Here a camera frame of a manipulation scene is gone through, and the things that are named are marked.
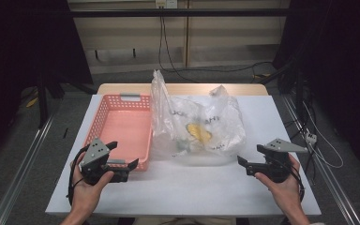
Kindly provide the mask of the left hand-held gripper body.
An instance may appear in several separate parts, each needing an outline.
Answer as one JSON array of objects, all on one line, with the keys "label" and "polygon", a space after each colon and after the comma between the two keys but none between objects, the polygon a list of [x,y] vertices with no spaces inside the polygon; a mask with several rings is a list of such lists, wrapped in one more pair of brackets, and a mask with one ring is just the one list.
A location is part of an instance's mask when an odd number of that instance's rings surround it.
[{"label": "left hand-held gripper body", "polygon": [[88,145],[80,163],[82,177],[88,185],[95,185],[106,172],[113,172],[111,183],[122,183],[128,180],[130,171],[127,167],[115,167],[108,164],[111,151],[99,138],[95,138]]}]

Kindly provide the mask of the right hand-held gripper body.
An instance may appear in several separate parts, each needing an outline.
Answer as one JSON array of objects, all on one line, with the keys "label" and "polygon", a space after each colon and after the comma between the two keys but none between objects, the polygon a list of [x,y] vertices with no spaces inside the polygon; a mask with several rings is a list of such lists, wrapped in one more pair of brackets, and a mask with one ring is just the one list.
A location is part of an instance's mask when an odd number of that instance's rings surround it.
[{"label": "right hand-held gripper body", "polygon": [[246,167],[247,175],[255,173],[263,173],[275,183],[284,182],[292,172],[289,153],[306,153],[306,147],[301,147],[294,143],[276,138],[273,141],[262,144],[267,149],[267,153],[263,154],[264,163],[249,162]]}]

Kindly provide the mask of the pink plastic basket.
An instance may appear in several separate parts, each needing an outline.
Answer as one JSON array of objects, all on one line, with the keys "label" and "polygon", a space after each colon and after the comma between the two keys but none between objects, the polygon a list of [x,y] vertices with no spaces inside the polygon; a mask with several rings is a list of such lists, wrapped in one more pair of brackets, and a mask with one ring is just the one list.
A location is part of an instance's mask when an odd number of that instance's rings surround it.
[{"label": "pink plastic basket", "polygon": [[150,96],[142,94],[98,95],[99,101],[83,141],[95,138],[103,143],[117,142],[109,163],[122,160],[126,164],[138,159],[136,171],[145,172],[149,164],[152,140]]}]

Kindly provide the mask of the clear printed plastic bag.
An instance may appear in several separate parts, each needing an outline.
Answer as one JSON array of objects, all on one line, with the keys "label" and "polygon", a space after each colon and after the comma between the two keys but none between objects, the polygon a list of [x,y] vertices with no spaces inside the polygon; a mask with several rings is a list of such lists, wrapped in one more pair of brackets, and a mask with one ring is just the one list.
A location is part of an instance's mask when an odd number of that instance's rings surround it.
[{"label": "clear printed plastic bag", "polygon": [[[220,166],[244,150],[247,134],[238,101],[220,85],[207,96],[176,97],[156,70],[151,83],[153,140],[175,162],[187,166]],[[190,151],[179,152],[177,140]]]}]

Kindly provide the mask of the small white-capped bottle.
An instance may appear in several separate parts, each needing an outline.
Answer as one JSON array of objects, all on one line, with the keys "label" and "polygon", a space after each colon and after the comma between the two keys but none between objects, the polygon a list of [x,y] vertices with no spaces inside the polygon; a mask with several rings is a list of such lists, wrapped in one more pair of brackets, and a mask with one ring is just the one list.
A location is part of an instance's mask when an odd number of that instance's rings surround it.
[{"label": "small white-capped bottle", "polygon": [[176,147],[179,152],[183,152],[183,151],[189,152],[190,151],[189,143],[187,140],[177,140]]}]

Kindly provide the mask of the person's right hand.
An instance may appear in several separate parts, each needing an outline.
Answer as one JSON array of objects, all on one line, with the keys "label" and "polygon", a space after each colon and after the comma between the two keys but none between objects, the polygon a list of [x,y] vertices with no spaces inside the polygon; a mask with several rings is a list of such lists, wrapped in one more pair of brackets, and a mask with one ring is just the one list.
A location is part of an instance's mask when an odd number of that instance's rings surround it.
[{"label": "person's right hand", "polygon": [[298,172],[300,165],[292,155],[289,155],[289,159],[291,161],[292,172],[284,182],[275,183],[260,172],[255,173],[255,178],[263,183],[272,193],[277,206],[282,212],[288,218],[295,218],[297,215],[304,214],[299,196]]}]

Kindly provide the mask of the person's left hand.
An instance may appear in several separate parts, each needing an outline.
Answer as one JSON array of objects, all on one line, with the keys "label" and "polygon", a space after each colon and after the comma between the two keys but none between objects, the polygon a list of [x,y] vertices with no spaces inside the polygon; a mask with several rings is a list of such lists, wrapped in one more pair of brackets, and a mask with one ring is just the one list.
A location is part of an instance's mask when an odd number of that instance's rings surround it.
[{"label": "person's left hand", "polygon": [[102,190],[112,179],[113,172],[106,172],[95,185],[88,185],[83,181],[83,176],[79,167],[83,157],[84,153],[81,153],[74,169],[72,182],[75,187],[70,213],[89,215],[90,217],[98,206]]}]

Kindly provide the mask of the black metal stand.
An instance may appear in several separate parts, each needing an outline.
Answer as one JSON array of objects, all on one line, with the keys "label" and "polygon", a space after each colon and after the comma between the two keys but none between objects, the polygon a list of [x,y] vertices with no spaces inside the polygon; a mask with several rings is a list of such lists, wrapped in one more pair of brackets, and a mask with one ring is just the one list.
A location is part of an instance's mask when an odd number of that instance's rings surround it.
[{"label": "black metal stand", "polygon": [[96,89],[87,87],[85,84],[76,82],[74,79],[69,78],[58,73],[49,75],[46,72],[39,72],[37,75],[37,93],[38,93],[38,106],[39,106],[39,128],[43,128],[49,119],[50,113],[48,110],[48,99],[46,91],[49,91],[53,98],[62,98],[65,94],[62,88],[62,83],[69,83],[73,87],[83,91],[88,95],[95,95]]}]

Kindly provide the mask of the dark curtain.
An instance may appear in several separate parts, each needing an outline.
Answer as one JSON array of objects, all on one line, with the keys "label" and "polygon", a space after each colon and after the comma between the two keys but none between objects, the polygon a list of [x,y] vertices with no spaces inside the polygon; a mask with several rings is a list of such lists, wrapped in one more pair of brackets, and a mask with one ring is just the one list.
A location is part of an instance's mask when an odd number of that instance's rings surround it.
[{"label": "dark curtain", "polygon": [[360,160],[360,0],[290,0],[289,8],[316,11],[286,18],[274,65],[289,62],[312,25],[319,25],[301,71]]},{"label": "dark curtain", "polygon": [[92,83],[68,0],[0,0],[0,145],[27,87]]}]

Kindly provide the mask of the black horizontal bar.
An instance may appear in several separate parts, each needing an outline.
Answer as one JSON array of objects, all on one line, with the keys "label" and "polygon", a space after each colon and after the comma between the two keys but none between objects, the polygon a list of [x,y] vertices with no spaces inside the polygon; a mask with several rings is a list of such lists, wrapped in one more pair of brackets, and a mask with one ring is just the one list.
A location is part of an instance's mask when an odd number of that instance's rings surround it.
[{"label": "black horizontal bar", "polygon": [[288,8],[178,8],[178,9],[111,9],[111,10],[71,10],[69,14],[77,18],[92,17],[276,17],[288,16],[293,12]]}]

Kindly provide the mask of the aluminium floor rail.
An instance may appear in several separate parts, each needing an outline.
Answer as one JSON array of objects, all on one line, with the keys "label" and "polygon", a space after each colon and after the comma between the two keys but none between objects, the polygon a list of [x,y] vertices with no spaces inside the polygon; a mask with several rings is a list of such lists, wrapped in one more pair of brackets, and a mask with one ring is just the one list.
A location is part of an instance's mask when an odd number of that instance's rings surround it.
[{"label": "aluminium floor rail", "polygon": [[54,115],[50,115],[41,128],[37,130],[34,140],[29,146],[20,168],[16,171],[14,178],[0,201],[0,225],[6,225],[8,216],[17,201],[25,180],[38,156],[39,150],[44,143],[52,126]]},{"label": "aluminium floor rail", "polygon": [[295,124],[301,132],[301,137],[305,141],[308,151],[312,153],[315,166],[321,173],[325,184],[334,197],[342,216],[345,218],[348,225],[360,225],[360,217],[357,215],[352,202],[332,172],[334,166],[330,166],[329,162],[323,157],[318,146],[314,147],[313,144],[307,140],[306,135],[308,134],[309,129],[307,127],[302,128],[302,123],[299,121],[299,116],[296,114],[296,107],[292,98],[287,96],[282,96],[281,98],[292,119],[295,120]]}]

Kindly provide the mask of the white wall socket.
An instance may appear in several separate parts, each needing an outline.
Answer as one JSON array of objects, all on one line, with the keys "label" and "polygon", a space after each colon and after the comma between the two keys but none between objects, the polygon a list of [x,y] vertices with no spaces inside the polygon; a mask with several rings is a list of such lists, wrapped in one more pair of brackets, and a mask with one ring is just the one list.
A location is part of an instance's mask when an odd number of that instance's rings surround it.
[{"label": "white wall socket", "polygon": [[156,8],[168,8],[175,9],[178,8],[177,0],[155,0]]}]

